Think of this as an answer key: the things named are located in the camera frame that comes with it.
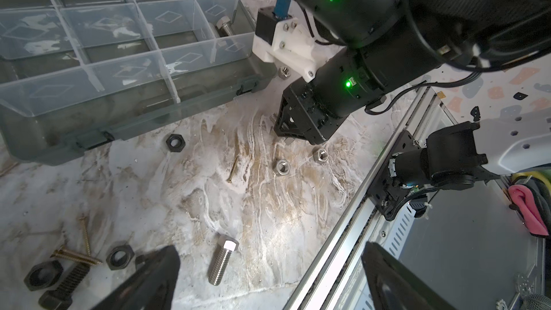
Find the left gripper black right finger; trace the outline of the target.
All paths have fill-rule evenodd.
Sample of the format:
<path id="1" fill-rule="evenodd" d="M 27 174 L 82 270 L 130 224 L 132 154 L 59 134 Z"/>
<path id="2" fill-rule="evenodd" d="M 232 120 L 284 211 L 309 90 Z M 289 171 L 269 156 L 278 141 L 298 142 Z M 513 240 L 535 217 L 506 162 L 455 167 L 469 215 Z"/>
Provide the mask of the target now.
<path id="1" fill-rule="evenodd" d="M 361 260 L 374 308 L 453 308 L 381 245 L 366 243 Z"/>

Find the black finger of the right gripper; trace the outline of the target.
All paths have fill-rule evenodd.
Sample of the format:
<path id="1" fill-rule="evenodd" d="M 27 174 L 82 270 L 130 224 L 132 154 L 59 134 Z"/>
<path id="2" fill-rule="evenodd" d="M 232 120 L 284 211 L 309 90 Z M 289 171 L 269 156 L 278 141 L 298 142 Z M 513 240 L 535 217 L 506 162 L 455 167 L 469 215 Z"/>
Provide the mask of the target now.
<path id="1" fill-rule="evenodd" d="M 277 137 L 279 137 L 276 132 L 275 132 L 275 129 L 277 127 L 279 127 L 280 129 L 283 129 L 283 130 L 287 130 L 288 129 L 288 125 L 286 123 L 281 123 L 281 125 L 278 124 L 278 114 L 277 113 L 273 113 L 271 116 L 270 116 L 270 120 L 271 120 L 271 123 L 272 123 L 272 132 L 275 133 L 275 135 Z M 281 139 L 283 140 L 295 140 L 293 137 L 290 137 L 290 136 L 285 136 L 285 137 L 280 137 Z"/>

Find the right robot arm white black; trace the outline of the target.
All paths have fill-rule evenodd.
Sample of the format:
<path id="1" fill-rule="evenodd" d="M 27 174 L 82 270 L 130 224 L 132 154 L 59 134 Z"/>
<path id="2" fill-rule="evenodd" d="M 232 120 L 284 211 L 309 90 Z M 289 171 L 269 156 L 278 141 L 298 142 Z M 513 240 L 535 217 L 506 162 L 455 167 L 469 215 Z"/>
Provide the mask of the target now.
<path id="1" fill-rule="evenodd" d="M 452 83 L 460 87 L 550 54 L 550 0 L 294 1 L 324 44 L 340 46 L 282 95 L 275 133 L 313 145 L 359 109 L 388 112 L 388 93 L 404 96 L 442 65 L 466 72 Z"/>

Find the grey plastic compartment organizer box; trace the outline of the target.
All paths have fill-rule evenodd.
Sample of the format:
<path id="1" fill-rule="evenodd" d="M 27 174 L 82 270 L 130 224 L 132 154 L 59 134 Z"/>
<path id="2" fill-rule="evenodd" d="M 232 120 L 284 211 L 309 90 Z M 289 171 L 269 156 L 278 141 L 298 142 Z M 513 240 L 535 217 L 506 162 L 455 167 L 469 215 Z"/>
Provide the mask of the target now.
<path id="1" fill-rule="evenodd" d="M 241 0 L 1 0 L 7 151 L 56 166 L 262 90 L 254 30 Z"/>

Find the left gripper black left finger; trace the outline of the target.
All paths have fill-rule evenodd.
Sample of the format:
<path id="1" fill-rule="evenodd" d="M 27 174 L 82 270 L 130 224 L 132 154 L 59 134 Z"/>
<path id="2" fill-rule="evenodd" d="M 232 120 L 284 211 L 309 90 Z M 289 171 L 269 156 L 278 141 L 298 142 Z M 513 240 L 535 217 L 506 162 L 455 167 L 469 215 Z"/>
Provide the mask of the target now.
<path id="1" fill-rule="evenodd" d="M 143 265 L 95 309 L 171 309 L 180 269 L 176 248 L 168 245 L 144 256 Z"/>

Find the silver hex bolt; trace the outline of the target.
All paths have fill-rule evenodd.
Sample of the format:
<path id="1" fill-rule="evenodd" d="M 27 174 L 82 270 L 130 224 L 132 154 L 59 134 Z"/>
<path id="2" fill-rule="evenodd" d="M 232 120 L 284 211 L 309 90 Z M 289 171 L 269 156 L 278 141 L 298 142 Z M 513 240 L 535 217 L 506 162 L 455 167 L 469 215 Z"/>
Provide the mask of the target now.
<path id="1" fill-rule="evenodd" d="M 224 277 L 231 255 L 237 251 L 239 242 L 227 235 L 218 238 L 217 247 L 208 270 L 208 281 L 211 285 L 219 286 Z"/>

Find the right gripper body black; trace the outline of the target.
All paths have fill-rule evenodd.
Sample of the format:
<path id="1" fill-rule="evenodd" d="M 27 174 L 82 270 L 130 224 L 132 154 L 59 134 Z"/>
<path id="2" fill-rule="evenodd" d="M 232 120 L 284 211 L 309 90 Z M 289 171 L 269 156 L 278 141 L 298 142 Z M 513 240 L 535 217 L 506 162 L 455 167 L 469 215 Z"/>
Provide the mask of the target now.
<path id="1" fill-rule="evenodd" d="M 327 142 L 348 116 L 362 107 L 378 103 L 387 84 L 369 67 L 360 50 L 341 49 L 317 70 L 314 80 L 300 78 L 282 94 L 279 137 L 290 136 L 312 145 Z"/>

